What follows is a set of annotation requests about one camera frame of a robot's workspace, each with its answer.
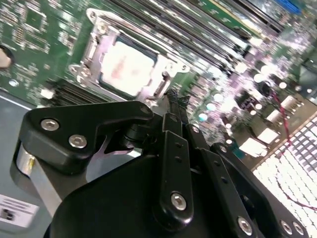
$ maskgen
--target green circuit board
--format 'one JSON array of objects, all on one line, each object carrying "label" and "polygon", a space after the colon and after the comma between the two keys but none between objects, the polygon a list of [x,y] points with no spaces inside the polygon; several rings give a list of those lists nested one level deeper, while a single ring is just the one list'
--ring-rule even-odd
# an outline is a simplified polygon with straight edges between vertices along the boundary
[{"label": "green circuit board", "polygon": [[[146,4],[152,5],[152,9],[160,9],[166,14],[170,14],[169,9],[159,5],[159,1],[144,0]],[[118,16],[132,22],[138,27],[155,34],[156,29],[148,27],[139,17],[129,12],[134,10],[144,17],[151,18],[158,25],[166,27],[171,32],[177,33],[171,25],[166,25],[159,17],[156,17],[140,1],[123,1],[123,9],[120,6],[120,0],[3,0],[0,3],[0,44],[12,51],[15,58],[13,67],[0,71],[0,89],[34,105],[41,101],[40,92],[47,80],[65,79],[76,84],[75,77],[69,72],[68,66],[74,63],[80,63],[85,51],[93,24],[86,16],[88,8],[95,8],[114,12]],[[170,14],[174,20],[186,28],[188,32],[204,37],[219,48],[224,49],[228,54],[238,60],[243,61],[248,68],[254,67],[255,60],[261,59],[267,63],[275,64],[280,69],[278,74],[281,78],[289,76],[289,70],[295,65],[303,62],[301,55],[311,50],[310,45],[316,40],[317,30],[315,25],[315,10],[312,1],[302,2],[299,7],[301,14],[290,14],[274,1],[257,1],[258,5],[267,15],[275,20],[276,25],[282,26],[280,32],[272,29],[263,28],[254,22],[250,22],[249,16],[242,12],[234,10],[229,6],[228,1],[220,0],[197,0],[180,1],[170,0],[170,4],[176,6],[178,10],[191,14],[192,17],[198,17],[202,25],[208,25],[215,31],[225,35],[242,49],[247,47],[245,41],[239,39],[236,34],[231,34],[234,29],[248,32],[250,37],[262,40],[257,45],[258,54],[252,60],[244,60],[241,55],[227,49],[221,42],[217,42],[206,32],[199,28],[189,26],[185,20],[175,14]],[[181,56],[194,67],[189,73],[178,73],[171,82],[171,87],[180,89],[180,92],[186,94],[190,91],[197,80],[198,75],[203,75],[207,79],[214,79],[215,74],[202,65],[206,65],[204,59],[198,54],[180,45],[173,45],[180,52]],[[203,46],[196,44],[196,47],[207,52]],[[209,53],[212,57],[218,58],[214,53]],[[207,89],[207,94],[219,91],[224,98],[229,98],[238,94],[244,87],[253,87],[248,75],[242,74],[236,79],[232,86],[232,79],[227,75],[217,75],[212,88]],[[94,92],[101,97],[111,101],[100,92]],[[194,111],[191,112],[191,120],[198,119],[198,113],[210,103],[210,98],[202,98],[197,104],[194,104]],[[223,113],[221,110],[212,113],[211,121],[219,118]],[[244,112],[236,115],[242,121],[249,120]],[[217,135],[217,123],[212,122],[203,125],[205,134],[210,137]]]}]

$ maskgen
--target gray surface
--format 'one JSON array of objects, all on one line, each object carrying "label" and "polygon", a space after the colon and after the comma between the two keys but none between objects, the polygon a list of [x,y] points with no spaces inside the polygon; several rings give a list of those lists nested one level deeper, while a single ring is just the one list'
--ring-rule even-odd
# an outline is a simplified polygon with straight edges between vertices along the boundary
[{"label": "gray surface", "polygon": [[[17,98],[0,92],[0,194],[40,207],[28,228],[0,222],[0,238],[42,238],[52,220],[42,200],[39,199],[38,193],[33,186],[30,186],[28,179],[18,173],[16,169],[10,174],[21,122],[24,114],[32,107]],[[86,179],[90,182],[133,158],[131,155],[97,158],[88,166]],[[19,187],[13,182],[12,174],[16,175],[15,181]]]},{"label": "gray surface", "polygon": [[37,205],[40,209],[29,228],[0,222],[0,238],[42,238],[51,222],[42,201],[18,188],[10,176],[18,133],[28,108],[30,105],[0,92],[0,194]]}]

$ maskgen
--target ram slot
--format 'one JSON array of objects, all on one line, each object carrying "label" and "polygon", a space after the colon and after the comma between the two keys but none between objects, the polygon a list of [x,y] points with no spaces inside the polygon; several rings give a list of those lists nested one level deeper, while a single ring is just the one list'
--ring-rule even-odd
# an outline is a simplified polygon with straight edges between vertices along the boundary
[{"label": "ram slot", "polygon": [[202,28],[201,26],[199,26],[198,24],[196,24],[195,22],[193,22],[192,20],[190,20],[189,18],[187,18],[186,16],[181,14],[180,12],[177,12],[175,10],[171,10],[168,5],[165,5],[162,2],[156,2],[157,4],[161,5],[165,9],[168,9],[170,12],[175,13],[176,15],[178,15],[179,18],[181,18],[181,20],[177,20],[178,17],[171,16],[169,13],[164,12],[164,10],[160,9],[157,5],[153,4],[152,2],[155,2],[155,0],[152,0],[152,1],[135,0],[135,1],[145,5],[148,9],[155,12],[156,14],[162,15],[162,19],[167,20],[168,22],[175,23],[175,25],[177,27],[182,28],[182,30],[185,30],[185,32],[190,34],[191,37],[197,38],[200,42],[202,42],[203,44],[212,48],[212,50],[214,51],[215,54],[218,54],[225,59],[230,57],[230,54],[227,51],[223,50],[221,47],[219,47],[219,45],[213,43],[210,39],[203,37],[203,34],[205,34],[211,39],[214,38],[213,35],[210,34],[208,29]]},{"label": "ram slot", "polygon": [[277,35],[279,35],[284,27],[272,19],[270,16],[266,15],[252,3],[246,0],[222,0],[228,5],[232,6],[246,17],[251,20],[253,23],[261,27],[262,29],[266,29],[269,27],[272,29]]},{"label": "ram slot", "polygon": [[52,99],[45,99],[46,104],[54,107],[110,102],[63,79],[47,82],[47,88],[54,91],[54,96]]},{"label": "ram slot", "polygon": [[204,50],[200,49],[199,47],[195,47],[190,39],[185,39],[184,37],[177,36],[175,32],[171,31],[167,27],[159,25],[155,20],[152,20],[149,16],[145,16],[141,14],[138,10],[135,10],[128,6],[126,2],[122,2],[120,0],[111,0],[112,3],[116,4],[118,7],[126,10],[128,13],[134,15],[141,21],[147,23],[150,27],[154,28],[156,32],[162,34],[164,37],[170,38],[177,42],[177,44],[185,49],[193,51],[193,53],[199,55],[200,58],[207,61],[209,64],[222,68],[223,62],[216,59],[212,55],[206,53]]},{"label": "ram slot", "polygon": [[[203,10],[196,7],[195,5],[193,5],[187,1],[182,1],[182,4],[186,6],[186,8],[187,8],[186,9],[185,7],[182,7],[181,5],[179,5],[177,2],[175,2],[173,0],[169,0],[168,2],[169,2],[170,7],[172,9],[178,10],[180,13],[186,15],[188,18],[195,21],[197,24],[204,25],[201,22],[201,20],[192,17],[191,11],[195,12],[197,15],[201,16],[202,18],[207,19],[207,22],[210,22],[211,24],[217,26],[219,29],[223,30],[224,32],[227,32],[230,35],[232,35],[233,37],[239,39],[240,42],[243,43],[245,46],[247,46],[249,44],[249,42],[247,40],[241,39],[240,35],[237,34],[235,31],[233,31],[231,28],[227,27],[222,22],[213,18],[213,16],[211,14],[204,12]],[[217,31],[212,26],[207,24],[207,22],[205,22],[206,24],[204,25],[204,27],[208,28],[208,31],[212,32],[215,35],[215,39],[217,41],[221,40],[221,41],[225,42],[226,44],[231,44],[231,47],[234,47],[237,44],[234,40],[230,39],[228,36],[226,36],[224,34],[221,34],[219,31]]]}]

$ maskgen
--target microchip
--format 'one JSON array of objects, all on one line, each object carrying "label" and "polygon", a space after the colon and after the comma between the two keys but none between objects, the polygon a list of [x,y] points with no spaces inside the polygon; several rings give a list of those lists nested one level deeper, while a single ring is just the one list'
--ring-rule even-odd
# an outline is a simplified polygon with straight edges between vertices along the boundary
[{"label": "microchip", "polygon": [[44,17],[45,15],[43,15],[41,12],[38,12],[31,8],[27,8],[25,23],[35,30],[40,31]]},{"label": "microchip", "polygon": [[103,58],[102,83],[136,96],[149,83],[155,63],[143,52],[118,41]]}]

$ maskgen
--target silver screw head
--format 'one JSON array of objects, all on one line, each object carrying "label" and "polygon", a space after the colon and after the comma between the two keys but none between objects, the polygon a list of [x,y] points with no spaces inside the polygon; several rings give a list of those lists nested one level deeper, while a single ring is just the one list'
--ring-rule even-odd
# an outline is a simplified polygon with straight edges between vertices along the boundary
[{"label": "silver screw head", "polygon": [[83,135],[72,135],[68,142],[72,147],[77,149],[83,149],[87,145],[87,140]]},{"label": "silver screw head", "polygon": [[295,227],[295,230],[299,234],[301,234],[302,236],[304,235],[304,230],[303,230],[303,228],[300,225],[298,225],[296,222],[293,222],[293,226]]},{"label": "silver screw head", "polygon": [[108,26],[104,22],[98,22],[97,30],[100,34],[104,35],[108,32]]},{"label": "silver screw head", "polygon": [[11,80],[9,81],[9,84],[10,84],[12,87],[17,87],[17,86],[19,86],[19,82],[16,81],[15,79],[11,79]]},{"label": "silver screw head", "polygon": [[142,112],[146,113],[146,114],[151,113],[151,110],[150,110],[148,107],[146,107],[146,106],[140,107],[140,110],[141,110]]},{"label": "silver screw head", "polygon": [[179,193],[173,193],[171,196],[171,201],[173,206],[180,211],[184,211],[186,209],[187,203],[185,198]]},{"label": "silver screw head", "polygon": [[170,115],[170,118],[174,121],[174,122],[178,122],[177,117],[174,115]]},{"label": "silver screw head", "polygon": [[224,146],[220,146],[220,150],[224,153],[227,153],[227,149]]},{"label": "silver screw head", "polygon": [[253,231],[250,223],[243,217],[238,217],[238,224],[241,230],[248,236],[251,236]]},{"label": "silver screw head", "polygon": [[194,132],[199,133],[199,129],[197,127],[192,126],[192,129],[193,129]]},{"label": "silver screw head", "polygon": [[59,124],[53,119],[44,119],[43,121],[41,121],[41,127],[44,130],[55,131],[59,129]]},{"label": "silver screw head", "polygon": [[291,227],[283,220],[281,220],[281,226],[283,227],[283,229],[286,231],[287,234],[291,235],[293,234],[293,231],[291,229]]}]

